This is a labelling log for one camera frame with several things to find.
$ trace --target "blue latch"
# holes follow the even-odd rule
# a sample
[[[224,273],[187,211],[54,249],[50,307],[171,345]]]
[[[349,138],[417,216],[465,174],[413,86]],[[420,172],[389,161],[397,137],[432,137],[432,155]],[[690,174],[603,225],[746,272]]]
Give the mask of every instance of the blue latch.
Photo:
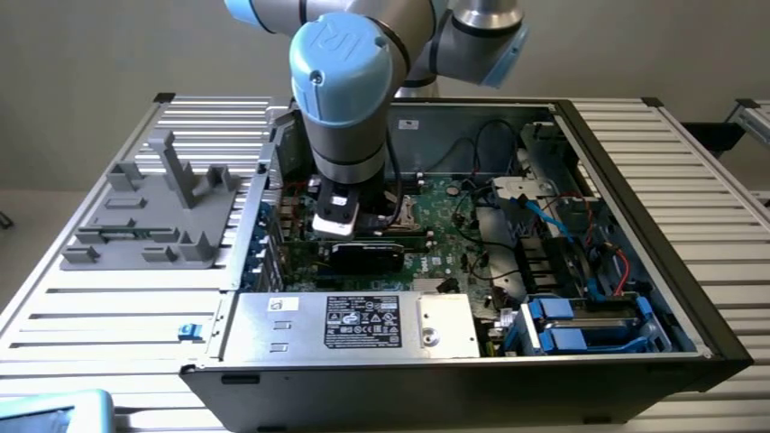
[[[644,318],[652,318],[652,306],[650,305],[650,301],[643,296],[636,298],[636,306],[639,307],[639,312]]]
[[[545,318],[566,319],[575,317],[568,299],[537,299],[535,302],[540,303]]]
[[[201,337],[203,325],[195,323],[185,323],[179,327],[177,338],[179,341],[203,340]]]
[[[545,331],[554,340],[554,347],[559,352],[584,352],[588,350],[582,331],[575,327],[548,329]]]

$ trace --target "blue object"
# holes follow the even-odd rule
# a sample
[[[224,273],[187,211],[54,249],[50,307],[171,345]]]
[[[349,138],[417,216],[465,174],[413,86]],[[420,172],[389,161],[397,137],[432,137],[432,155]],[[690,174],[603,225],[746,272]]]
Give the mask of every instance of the blue object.
[[[255,25],[265,32],[269,32],[260,22],[260,17],[256,15],[253,6],[251,6],[251,0],[225,0],[225,6],[229,14],[236,20]]]
[[[529,306],[531,318],[535,320],[543,318],[543,308],[540,307],[540,303],[535,301],[529,302],[527,305]]]
[[[543,307],[543,314],[545,318],[574,318],[572,306],[568,299],[537,299]]]
[[[606,296],[599,291],[599,283],[595,278],[590,278],[587,282],[588,298],[595,302],[604,302]]]
[[[384,103],[393,60],[385,36],[365,16],[333,12],[305,23],[291,40],[288,62],[293,97],[316,124],[352,126]]]
[[[644,318],[652,318],[652,306],[650,305],[650,301],[643,296],[636,298],[636,306],[639,307],[639,312]]]
[[[588,350],[586,339],[582,336],[582,331],[576,328],[548,329],[554,339],[554,347],[559,352],[584,352]]]
[[[496,60],[496,64],[492,66],[489,73],[481,81],[481,86],[489,88],[500,88],[503,81],[505,81],[507,73],[516,66],[516,61],[519,60],[520,49],[527,41],[527,36],[529,36],[529,26],[523,24],[516,32],[516,36],[511,40],[505,51],[500,58]]]
[[[551,337],[551,333],[548,331],[544,331],[540,334],[537,334],[537,337],[540,338],[540,348],[543,349],[543,351],[545,353],[554,352],[554,349],[556,347],[554,345],[554,338]]]
[[[509,201],[513,204],[519,203],[513,198]],[[527,209],[531,210],[545,223],[552,224],[558,228],[558,231],[562,233],[562,235],[564,235],[567,237],[567,240],[570,242],[575,242],[572,240],[572,236],[568,234],[567,226],[564,226],[564,224],[560,221],[554,220],[554,218],[551,218],[544,213],[544,211],[540,209],[540,207],[537,207],[537,204],[533,201],[527,201],[525,206],[527,206]]]
[[[113,433],[112,397],[102,390],[48,394],[0,403],[0,431]]]
[[[181,325],[177,333],[179,341],[203,340],[201,329],[203,325],[196,325],[195,323],[185,323]]]

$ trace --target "warning label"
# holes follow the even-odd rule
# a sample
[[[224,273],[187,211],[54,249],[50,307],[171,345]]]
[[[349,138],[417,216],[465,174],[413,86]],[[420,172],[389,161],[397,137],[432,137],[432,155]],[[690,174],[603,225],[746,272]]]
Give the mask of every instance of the warning label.
[[[329,349],[400,347],[397,296],[329,296],[324,344]]]

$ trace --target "blue cable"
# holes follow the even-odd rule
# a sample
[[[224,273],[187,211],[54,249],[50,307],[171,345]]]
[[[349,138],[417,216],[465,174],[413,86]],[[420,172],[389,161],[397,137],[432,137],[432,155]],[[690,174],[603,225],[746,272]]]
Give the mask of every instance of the blue cable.
[[[509,201],[511,203],[517,203],[517,201],[513,198]],[[567,226],[564,226],[564,223],[554,220],[554,218],[551,218],[544,213],[544,211],[540,209],[540,207],[533,201],[527,201],[527,209],[531,210],[545,223],[552,224],[558,228],[558,231],[562,233],[562,235],[564,235],[564,237],[570,242],[575,242],[571,234],[568,233]]]

